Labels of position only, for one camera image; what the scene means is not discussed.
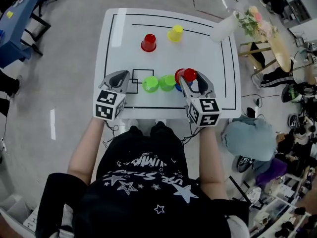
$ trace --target plastic cup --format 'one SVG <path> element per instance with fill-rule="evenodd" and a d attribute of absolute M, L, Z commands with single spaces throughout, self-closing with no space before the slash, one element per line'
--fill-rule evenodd
<path fill-rule="evenodd" d="M 169 40 L 179 42 L 183 37 L 183 27 L 181 25 L 174 25 L 172 30 L 167 33 Z"/>
<path fill-rule="evenodd" d="M 180 85 L 175 84 L 175 88 L 177 89 L 177 91 L 182 92 L 182 88 L 180 87 Z"/>
<path fill-rule="evenodd" d="M 144 91 L 153 93 L 159 88 L 159 80 L 155 76 L 147 77 L 142 83 Z"/>
<path fill-rule="evenodd" d="M 180 76 L 183 76 L 187 82 L 193 82 L 197 77 L 197 73 L 194 69 L 191 68 L 177 70 L 175 73 L 175 81 L 178 85 Z"/>
<path fill-rule="evenodd" d="M 173 75 L 163 76 L 159 79 L 159 86 L 165 92 L 169 92 L 174 89 L 175 86 L 175 78 Z"/>
<path fill-rule="evenodd" d="M 194 69 L 188 68 L 184 71 L 184 79 L 187 82 L 193 82 L 197 78 L 197 73 Z"/>
<path fill-rule="evenodd" d="M 157 41 L 157 39 L 156 39 L 154 34 L 147 34 L 144 37 L 143 42 L 141 42 L 141 48 L 145 52 L 152 52 L 157 48 L 156 41 Z"/>

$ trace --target green cup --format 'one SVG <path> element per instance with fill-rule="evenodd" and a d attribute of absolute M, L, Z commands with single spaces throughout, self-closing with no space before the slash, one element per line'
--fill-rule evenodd
<path fill-rule="evenodd" d="M 153 93 L 159 88 L 159 80 L 155 76 L 147 77 L 142 83 L 144 91 Z"/>
<path fill-rule="evenodd" d="M 165 92 L 169 92 L 174 89 L 176 84 L 174 75 L 166 75 L 159 79 L 159 86 Z"/>

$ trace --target red cup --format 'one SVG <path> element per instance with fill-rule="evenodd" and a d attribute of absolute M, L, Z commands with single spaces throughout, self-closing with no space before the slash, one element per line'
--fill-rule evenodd
<path fill-rule="evenodd" d="M 157 48 L 156 41 L 157 39 L 155 38 L 154 34 L 147 34 L 141 43 L 141 48 L 145 52 L 152 52 Z"/>
<path fill-rule="evenodd" d="M 183 76 L 184 79 L 186 80 L 186 82 L 190 83 L 196 79 L 197 73 L 194 69 L 191 69 L 191 68 L 177 70 L 175 73 L 175 81 L 178 85 L 180 85 L 179 84 L 179 77 L 180 76 Z"/>
<path fill-rule="evenodd" d="M 194 69 L 188 68 L 184 71 L 184 79 L 187 82 L 193 82 L 197 78 L 197 73 Z"/>
<path fill-rule="evenodd" d="M 176 73 L 175 73 L 175 81 L 176 81 L 176 84 L 180 85 L 180 83 L 179 83 L 179 77 L 184 75 L 184 71 L 185 71 L 185 69 L 178 69 L 178 70 L 176 71 Z"/>

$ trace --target pink flower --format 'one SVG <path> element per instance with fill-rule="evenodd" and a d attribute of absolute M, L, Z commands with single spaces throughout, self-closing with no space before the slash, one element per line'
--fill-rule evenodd
<path fill-rule="evenodd" d="M 256 19 L 257 22 L 262 21 L 262 15 L 259 12 L 254 14 L 254 18 Z"/>

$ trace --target black cable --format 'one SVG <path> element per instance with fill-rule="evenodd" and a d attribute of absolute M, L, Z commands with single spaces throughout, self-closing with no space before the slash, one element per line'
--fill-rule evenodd
<path fill-rule="evenodd" d="M 273 96 L 282 96 L 282 94 L 275 94 L 275 95 L 263 96 L 262 97 L 261 95 L 255 93 L 255 94 L 248 94 L 248 95 L 241 96 L 241 98 L 248 97 L 248 96 L 254 96 L 254 95 L 259 96 L 259 98 L 257 98 L 256 102 L 258 102 L 258 100 L 261 99 L 261 105 L 260 104 L 257 105 L 259 108 L 261 108 L 263 106 L 263 100 L 262 100 L 263 98 L 268 98 L 268 97 L 273 97 Z"/>
<path fill-rule="evenodd" d="M 6 132 L 6 122 L 8 121 L 8 115 L 6 115 L 5 117 L 5 125 L 4 125 L 4 133 L 3 133 L 3 140 L 4 140 L 4 136 L 5 136 L 5 132 Z"/>
<path fill-rule="evenodd" d="M 199 132 L 201 132 L 205 128 L 205 127 L 203 127 L 200 130 L 198 130 L 199 128 L 197 127 L 195 129 L 194 133 L 192 133 L 192 125 L 191 125 L 191 123 L 189 123 L 189 127 L 190 127 L 191 136 L 184 137 L 183 140 L 181 140 L 183 146 L 186 145 L 193 137 L 197 136 L 199 134 Z"/>
<path fill-rule="evenodd" d="M 112 139 L 110 139 L 110 140 L 108 140 L 108 141 L 103 141 L 103 144 L 104 144 L 105 148 L 108 149 L 108 145 L 107 145 L 107 144 L 108 144 L 109 142 L 113 141 L 113 139 L 115 138 L 114 132 L 117 131 L 117 130 L 119 130 L 119 126 L 118 126 L 118 125 L 115 125 L 115 126 L 111 127 L 111 126 L 109 125 L 109 123 L 108 123 L 106 120 L 104 120 L 104 122 L 105 122 L 105 125 L 112 131 L 112 135 L 113 135 Z"/>

